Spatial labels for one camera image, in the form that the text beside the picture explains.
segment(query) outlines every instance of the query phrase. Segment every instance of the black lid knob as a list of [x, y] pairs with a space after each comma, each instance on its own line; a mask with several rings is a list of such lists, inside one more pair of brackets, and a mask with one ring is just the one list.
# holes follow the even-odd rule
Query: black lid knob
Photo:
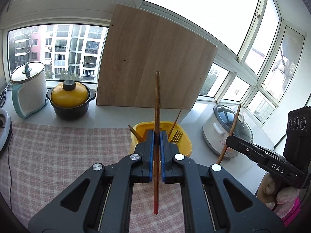
[[71, 91], [76, 88], [76, 83], [73, 80], [66, 80], [63, 82], [63, 89], [66, 91]]

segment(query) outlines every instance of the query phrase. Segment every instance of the glass pane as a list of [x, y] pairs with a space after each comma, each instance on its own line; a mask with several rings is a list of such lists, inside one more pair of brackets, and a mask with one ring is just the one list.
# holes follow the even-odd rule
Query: glass pane
[[275, 4], [273, 0], [268, 0], [257, 36], [245, 60], [255, 74], [259, 73], [268, 54], [278, 23], [279, 15]]
[[248, 90], [248, 88], [249, 88], [248, 83], [241, 80], [239, 77], [235, 77], [232, 84], [225, 93], [223, 99], [239, 102], [242, 99], [243, 95]]
[[203, 84], [200, 95], [214, 97], [226, 79], [228, 73], [229, 72], [226, 69], [223, 69], [222, 67], [213, 63]]
[[297, 68], [304, 36], [286, 26], [279, 52], [262, 84], [276, 100], [280, 101]]
[[275, 106], [261, 92], [257, 92], [253, 100], [247, 107], [261, 123], [264, 123], [271, 115]]
[[146, 0], [202, 27], [238, 53], [258, 0]]
[[[10, 72], [20, 65], [35, 60], [45, 65], [46, 79], [97, 82], [100, 50], [104, 47], [104, 38], [108, 28], [73, 24], [49, 26], [32, 26], [9, 32], [8, 63]], [[87, 33], [82, 34], [83, 37], [79, 37], [79, 41], [76, 36], [73, 36], [78, 34], [77, 29]], [[57, 32], [61, 33], [62, 37], [57, 37]], [[89, 38], [89, 32], [96, 35], [96, 41]], [[92, 72], [88, 72], [84, 77], [83, 70], [86, 68]]]

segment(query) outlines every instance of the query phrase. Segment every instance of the red chopstick tip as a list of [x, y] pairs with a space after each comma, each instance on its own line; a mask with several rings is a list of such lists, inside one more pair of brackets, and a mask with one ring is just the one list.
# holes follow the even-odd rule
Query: red chopstick tip
[[159, 213], [159, 203], [158, 202], [155, 202], [153, 211], [154, 211], [155, 215], [157, 215]]

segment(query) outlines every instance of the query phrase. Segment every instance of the teal handle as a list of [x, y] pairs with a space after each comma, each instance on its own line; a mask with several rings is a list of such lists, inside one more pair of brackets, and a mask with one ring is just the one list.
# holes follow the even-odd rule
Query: teal handle
[[18, 100], [18, 92], [21, 89], [22, 84], [19, 85], [12, 85], [12, 101], [13, 101], [13, 106], [14, 109], [16, 111], [16, 114], [20, 117], [20, 118], [26, 118], [26, 116], [23, 115], [23, 112], [21, 110], [21, 104]]

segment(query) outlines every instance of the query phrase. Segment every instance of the screw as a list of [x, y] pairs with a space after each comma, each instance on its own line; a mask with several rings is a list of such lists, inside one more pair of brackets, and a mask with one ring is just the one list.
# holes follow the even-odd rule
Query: screw
[[130, 156], [130, 159], [131, 160], [138, 160], [140, 158], [140, 156], [136, 153], [133, 153], [131, 156]]
[[184, 156], [183, 154], [178, 153], [178, 154], [176, 154], [176, 155], [174, 156], [174, 158], [175, 158], [176, 160], [183, 160], [183, 159], [185, 158], [185, 156]]
[[102, 168], [103, 168], [103, 166], [100, 163], [96, 163], [96, 164], [93, 165], [93, 170], [94, 171], [99, 171]]
[[212, 165], [212, 170], [215, 171], [215, 172], [219, 172], [221, 170], [221, 166], [217, 165], [217, 164], [214, 164], [214, 165]]

